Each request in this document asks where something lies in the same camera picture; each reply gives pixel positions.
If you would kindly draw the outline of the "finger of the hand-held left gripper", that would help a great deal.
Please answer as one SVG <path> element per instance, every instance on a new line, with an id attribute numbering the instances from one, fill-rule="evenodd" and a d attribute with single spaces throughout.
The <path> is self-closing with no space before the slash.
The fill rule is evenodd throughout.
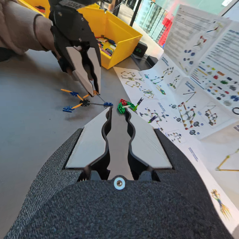
<path id="1" fill-rule="evenodd" d="M 94 87 L 98 94 L 101 93 L 101 66 L 95 48 L 90 47 L 87 51 L 90 62 L 90 71 L 93 78 Z"/>
<path id="2" fill-rule="evenodd" d="M 90 62 L 87 56 L 88 50 L 86 50 L 86 52 L 80 52 L 78 50 L 78 47 L 74 46 L 66 47 L 66 51 L 68 53 L 68 56 L 70 57 L 71 62 L 73 63 L 73 77 L 82 84 L 84 89 L 88 92 L 88 94 L 90 94 L 91 97 L 94 97 L 94 83 L 92 83 L 88 78 L 88 72 L 85 70 L 83 65 L 83 60 L 86 60 L 86 64 L 89 66 L 90 71 Z"/>

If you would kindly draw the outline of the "person's left forearm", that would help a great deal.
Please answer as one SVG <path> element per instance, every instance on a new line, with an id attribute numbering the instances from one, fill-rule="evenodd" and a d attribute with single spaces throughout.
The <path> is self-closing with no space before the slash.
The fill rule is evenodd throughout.
<path id="1" fill-rule="evenodd" d="M 56 51 L 52 22 L 21 6 L 16 0 L 0 1 L 0 47 L 23 55 L 29 49 Z"/>

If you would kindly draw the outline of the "black device with green display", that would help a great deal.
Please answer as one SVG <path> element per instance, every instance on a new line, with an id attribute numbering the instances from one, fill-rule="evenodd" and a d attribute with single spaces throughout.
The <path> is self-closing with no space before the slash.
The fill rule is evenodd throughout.
<path id="1" fill-rule="evenodd" d="M 142 58 L 146 51 L 148 49 L 148 46 L 146 43 L 143 43 L 142 41 L 139 41 L 137 46 L 135 47 L 134 51 L 133 51 L 133 54 Z"/>

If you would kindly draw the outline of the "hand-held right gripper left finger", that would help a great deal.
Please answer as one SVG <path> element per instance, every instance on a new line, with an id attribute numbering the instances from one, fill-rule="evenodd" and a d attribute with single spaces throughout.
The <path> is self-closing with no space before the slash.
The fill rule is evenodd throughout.
<path id="1" fill-rule="evenodd" d="M 101 179 L 108 179 L 110 153 L 107 135 L 111 122 L 112 107 L 108 107 L 83 127 L 65 163 L 66 170 L 83 170 L 86 178 L 91 171 L 97 171 Z"/>

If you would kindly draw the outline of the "small black box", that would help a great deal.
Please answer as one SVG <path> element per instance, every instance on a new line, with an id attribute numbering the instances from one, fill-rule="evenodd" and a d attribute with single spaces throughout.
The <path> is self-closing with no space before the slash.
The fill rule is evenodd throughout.
<path id="1" fill-rule="evenodd" d="M 155 64 L 157 64 L 157 62 L 158 62 L 158 59 L 156 57 L 148 55 L 146 58 L 146 63 L 149 65 L 150 68 L 155 66 Z"/>

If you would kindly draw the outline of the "white folded instruction booklet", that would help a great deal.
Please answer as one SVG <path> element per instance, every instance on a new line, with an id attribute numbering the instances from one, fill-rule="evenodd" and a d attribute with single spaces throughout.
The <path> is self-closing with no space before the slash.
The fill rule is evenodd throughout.
<path id="1" fill-rule="evenodd" d="M 239 226 L 239 6 L 180 5 L 148 70 L 114 67 L 137 114 L 193 163 L 230 232 Z"/>

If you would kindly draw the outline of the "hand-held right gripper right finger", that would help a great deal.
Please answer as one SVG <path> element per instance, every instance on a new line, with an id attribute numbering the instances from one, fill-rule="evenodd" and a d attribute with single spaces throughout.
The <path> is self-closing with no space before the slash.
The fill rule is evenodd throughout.
<path id="1" fill-rule="evenodd" d="M 128 164 L 133 179 L 139 179 L 143 172 L 154 178 L 155 171 L 170 171 L 173 166 L 155 129 L 131 109 L 125 110 L 130 136 Z"/>

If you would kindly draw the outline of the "red plastic crate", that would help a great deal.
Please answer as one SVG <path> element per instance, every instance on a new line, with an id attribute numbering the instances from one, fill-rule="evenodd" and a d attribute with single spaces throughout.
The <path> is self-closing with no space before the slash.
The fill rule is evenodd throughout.
<path id="1" fill-rule="evenodd" d="M 163 47 L 166 42 L 166 38 L 167 38 L 170 28 L 172 26 L 173 19 L 174 19 L 174 16 L 171 13 L 167 13 L 165 18 L 162 21 L 163 29 L 159 35 L 160 38 L 158 41 L 158 45 L 161 47 Z"/>

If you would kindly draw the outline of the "pile of toy building pieces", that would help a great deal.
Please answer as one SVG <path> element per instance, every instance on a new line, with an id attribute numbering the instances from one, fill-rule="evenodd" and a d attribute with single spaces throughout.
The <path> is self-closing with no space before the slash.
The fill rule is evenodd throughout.
<path id="1" fill-rule="evenodd" d="M 115 41 L 105 37 L 104 35 L 95 38 L 97 40 L 100 50 L 111 57 L 117 47 Z"/>

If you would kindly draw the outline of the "colourful toy rod model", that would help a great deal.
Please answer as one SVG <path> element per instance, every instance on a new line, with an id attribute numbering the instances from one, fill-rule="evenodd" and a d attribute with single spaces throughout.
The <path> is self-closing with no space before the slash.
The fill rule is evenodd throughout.
<path id="1" fill-rule="evenodd" d="M 140 100 L 137 102 L 136 105 L 133 103 L 126 101 L 124 99 L 120 99 L 119 104 L 118 104 L 118 112 L 122 115 L 125 114 L 126 109 L 131 109 L 132 111 L 136 112 L 138 106 L 141 104 L 143 101 L 143 98 L 140 98 Z"/>

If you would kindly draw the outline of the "yellow plastic bin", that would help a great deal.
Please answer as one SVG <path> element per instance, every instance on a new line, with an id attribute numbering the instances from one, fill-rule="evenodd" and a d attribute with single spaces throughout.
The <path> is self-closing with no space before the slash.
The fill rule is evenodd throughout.
<path id="1" fill-rule="evenodd" d="M 100 51 L 101 65 L 108 70 L 133 53 L 142 34 L 109 11 L 96 8 L 96 6 L 97 4 L 92 4 L 77 11 L 83 14 L 88 21 L 95 37 L 104 35 L 104 37 L 115 41 L 116 49 L 112 56 Z"/>
<path id="2" fill-rule="evenodd" d="M 45 18 L 49 18 L 50 4 L 48 0 L 17 0 L 17 2 L 21 6 L 40 13 Z"/>

